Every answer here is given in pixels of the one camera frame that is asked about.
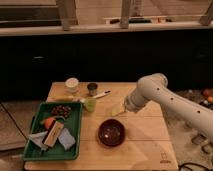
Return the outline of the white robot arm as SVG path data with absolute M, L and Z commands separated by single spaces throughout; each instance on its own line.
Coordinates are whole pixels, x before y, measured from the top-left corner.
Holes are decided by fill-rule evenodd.
M 175 112 L 213 142 L 213 110 L 173 93 L 167 88 L 167 85 L 168 79 L 162 73 L 140 78 L 136 88 L 121 103 L 111 109 L 111 115 L 116 116 L 126 111 L 137 113 L 149 101 L 154 101 Z

